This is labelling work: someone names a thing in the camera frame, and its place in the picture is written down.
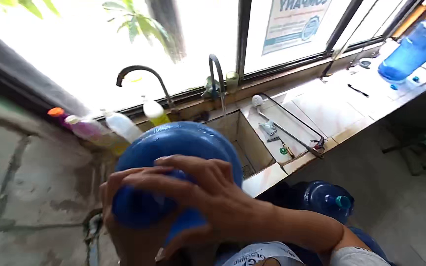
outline tiled sink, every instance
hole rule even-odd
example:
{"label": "tiled sink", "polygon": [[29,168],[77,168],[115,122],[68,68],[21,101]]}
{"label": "tiled sink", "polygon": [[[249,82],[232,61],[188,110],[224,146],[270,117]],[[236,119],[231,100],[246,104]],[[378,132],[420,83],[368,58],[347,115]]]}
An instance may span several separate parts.
{"label": "tiled sink", "polygon": [[239,110],[205,124],[223,134],[236,148],[244,179],[275,163],[269,150]]}

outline faucet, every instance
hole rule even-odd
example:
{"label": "faucet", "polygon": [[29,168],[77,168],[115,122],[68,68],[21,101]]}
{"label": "faucet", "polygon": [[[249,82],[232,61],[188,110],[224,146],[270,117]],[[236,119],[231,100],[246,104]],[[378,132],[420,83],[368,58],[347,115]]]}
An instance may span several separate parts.
{"label": "faucet", "polygon": [[213,73],[213,61],[216,66],[216,72],[218,73],[218,80],[220,81],[220,98],[221,98],[221,108],[223,110],[223,116],[226,115],[226,106],[224,104],[224,94],[226,92],[226,89],[224,88],[224,80],[223,80],[223,72],[221,71],[220,62],[218,61],[218,58],[214,54],[210,54],[208,57],[208,63],[210,64],[210,79],[212,81],[212,98],[213,100],[216,99],[216,88],[215,88],[215,82],[214,82],[214,73]]}
{"label": "faucet", "polygon": [[116,80],[116,86],[122,87],[121,82],[123,81],[124,77],[127,75],[127,73],[134,71],[134,70],[146,70],[146,71],[149,71],[150,73],[154,74],[154,76],[156,76],[157,79],[159,80],[160,85],[162,86],[162,89],[164,90],[165,98],[167,99],[167,104],[169,105],[171,112],[173,112],[173,113],[178,112],[177,108],[175,107],[174,101],[172,100],[169,93],[167,92],[167,89],[165,88],[165,85],[164,85],[164,82],[162,81],[162,78],[154,69],[151,69],[150,67],[141,66],[141,65],[134,65],[134,66],[128,66],[128,67],[123,68],[121,70],[121,72],[118,74],[118,78]]}

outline hose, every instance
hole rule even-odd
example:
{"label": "hose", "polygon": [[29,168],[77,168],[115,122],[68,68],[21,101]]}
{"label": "hose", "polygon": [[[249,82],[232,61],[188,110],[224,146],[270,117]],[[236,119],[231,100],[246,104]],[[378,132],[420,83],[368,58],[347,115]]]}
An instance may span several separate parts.
{"label": "hose", "polygon": [[312,142],[316,142],[315,145],[315,149],[319,150],[319,149],[323,149],[323,151],[325,150],[325,148],[323,147],[323,145],[325,144],[325,138],[318,133],[315,129],[313,129],[311,126],[309,126],[308,124],[306,124],[304,121],[300,120],[300,118],[296,117],[293,113],[291,113],[289,110],[287,110],[285,107],[281,106],[279,103],[277,103],[274,99],[272,99],[271,97],[269,97],[269,95],[260,92],[258,93],[258,95],[264,95],[266,96],[269,100],[271,100],[273,103],[275,103],[277,106],[280,106],[283,110],[285,110],[286,112],[288,112],[291,116],[293,116],[295,119],[297,119],[300,123],[304,124],[305,126],[307,126],[308,128],[310,128],[313,132],[316,133],[316,135],[320,136],[320,140],[319,141],[313,141]]}

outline hand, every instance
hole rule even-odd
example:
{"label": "hand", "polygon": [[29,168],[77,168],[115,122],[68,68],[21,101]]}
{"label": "hand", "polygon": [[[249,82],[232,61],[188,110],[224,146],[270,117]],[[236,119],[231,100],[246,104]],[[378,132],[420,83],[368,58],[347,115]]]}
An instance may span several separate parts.
{"label": "hand", "polygon": [[130,175],[122,180],[138,189],[150,190],[174,199],[181,206],[198,209],[208,223],[184,230],[165,249],[165,256],[187,244],[205,241],[260,240],[269,202],[246,195],[233,181],[231,165],[222,160],[172,155],[156,160],[159,166],[171,166],[192,175],[197,184],[164,175]]}
{"label": "hand", "polygon": [[172,170],[172,167],[164,166],[128,169],[113,173],[108,182],[100,186],[99,194],[103,203],[103,222],[115,245],[118,257],[121,259],[121,265],[154,265],[155,256],[164,243],[170,226],[180,210],[173,211],[161,222],[147,229],[127,228],[119,224],[111,212],[111,205],[116,191],[121,187],[126,177],[142,180],[146,176],[161,175]]}

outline person's left hand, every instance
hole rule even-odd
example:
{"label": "person's left hand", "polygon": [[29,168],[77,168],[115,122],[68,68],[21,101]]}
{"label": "person's left hand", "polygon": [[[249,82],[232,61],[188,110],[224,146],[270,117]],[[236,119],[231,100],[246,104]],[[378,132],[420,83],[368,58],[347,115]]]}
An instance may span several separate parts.
{"label": "person's left hand", "polygon": [[172,167],[165,166],[132,168],[113,173],[108,181],[99,187],[99,194],[103,203],[103,223],[115,245],[121,265],[154,265],[156,254],[164,243],[170,226],[180,211],[173,211],[161,222],[146,229],[128,228],[119,224],[111,212],[116,191],[121,187],[122,180],[127,176],[142,178],[161,175],[172,170]]}

